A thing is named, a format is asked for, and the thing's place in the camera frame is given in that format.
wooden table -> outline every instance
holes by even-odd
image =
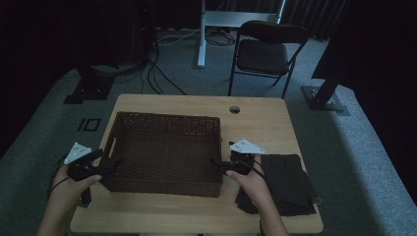
[[[231,106],[238,106],[240,112],[231,113]],[[228,142],[242,138],[267,153],[301,156],[285,102],[280,98],[122,94],[101,148],[118,111],[219,117],[223,159],[230,153]],[[226,176],[218,198],[111,193],[97,183],[91,187],[91,205],[77,208],[71,228],[75,232],[102,233],[259,233],[259,216],[245,213],[234,203],[238,189]],[[288,231],[321,232],[323,223],[315,208],[317,214],[282,217]]]

